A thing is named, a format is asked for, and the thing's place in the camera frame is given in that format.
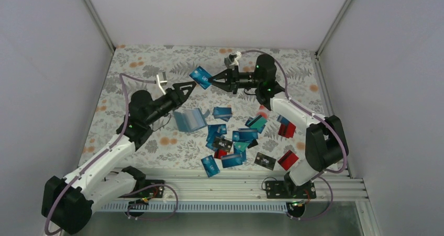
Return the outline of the teal leather card holder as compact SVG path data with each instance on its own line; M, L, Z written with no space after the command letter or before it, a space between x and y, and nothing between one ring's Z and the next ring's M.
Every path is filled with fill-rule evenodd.
M173 112L178 131L187 133L191 133L206 127L206 118L209 116L209 114L209 110L202 113L200 108L189 109L185 110L184 112Z

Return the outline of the red card black stripe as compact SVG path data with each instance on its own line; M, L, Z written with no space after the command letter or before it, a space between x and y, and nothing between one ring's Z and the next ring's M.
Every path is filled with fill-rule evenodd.
M299 157L292 150L288 150L277 162L282 169L288 171L298 160Z

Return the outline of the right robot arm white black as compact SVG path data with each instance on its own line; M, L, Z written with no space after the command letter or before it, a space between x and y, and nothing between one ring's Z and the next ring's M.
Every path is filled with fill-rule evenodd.
M305 135L305 160L291 166L284 175L284 192L296 198L304 184L319 177L339 161L347 164L348 147L341 120L326 117L291 99L288 79L281 86L276 72L280 63L271 55L260 52L253 72L240 72L237 52L225 58L226 70L209 78L209 82L226 92L235 94L238 89L254 89L257 101L268 110L284 117Z

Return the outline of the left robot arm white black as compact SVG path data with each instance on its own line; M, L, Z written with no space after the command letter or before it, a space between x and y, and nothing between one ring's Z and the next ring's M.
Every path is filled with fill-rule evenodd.
M145 90L132 95L125 92L124 121L102 151L66 176L53 176L46 182L41 208L46 235L54 235L50 222L69 234L78 233L96 211L114 199L147 197L163 186L163 182L147 181L146 175L132 166L108 181L104 179L117 163L145 144L154 132L151 125L184 104L195 86L196 82L175 83L157 99Z

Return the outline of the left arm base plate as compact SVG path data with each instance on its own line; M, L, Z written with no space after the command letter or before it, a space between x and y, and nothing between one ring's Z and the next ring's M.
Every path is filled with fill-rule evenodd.
M146 179L137 183L130 194L120 196L120 198L162 198L165 184L161 179Z

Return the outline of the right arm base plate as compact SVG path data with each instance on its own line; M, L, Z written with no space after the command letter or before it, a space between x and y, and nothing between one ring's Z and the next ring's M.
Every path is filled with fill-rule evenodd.
M315 199L316 188L313 182L294 186L285 181L265 181L264 189L268 199Z

